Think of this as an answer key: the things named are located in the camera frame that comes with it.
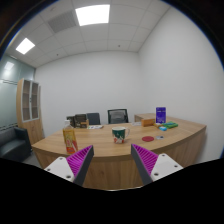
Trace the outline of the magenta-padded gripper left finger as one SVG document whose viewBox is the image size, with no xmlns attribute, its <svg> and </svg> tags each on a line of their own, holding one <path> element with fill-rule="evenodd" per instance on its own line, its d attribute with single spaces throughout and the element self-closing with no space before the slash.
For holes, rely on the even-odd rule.
<svg viewBox="0 0 224 224">
<path fill-rule="evenodd" d="M 45 171 L 82 186 L 93 156 L 94 147 L 90 145 L 68 157 L 58 157 Z"/>
</svg>

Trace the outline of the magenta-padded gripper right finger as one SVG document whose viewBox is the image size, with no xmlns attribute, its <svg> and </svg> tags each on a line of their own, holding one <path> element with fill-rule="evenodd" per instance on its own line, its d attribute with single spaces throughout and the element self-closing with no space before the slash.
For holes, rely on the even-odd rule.
<svg viewBox="0 0 224 224">
<path fill-rule="evenodd" d="M 131 145 L 131 155 L 136 163 L 143 185 L 148 185 L 182 169 L 182 166 L 167 154 L 157 155 L 136 144 Z"/>
</svg>

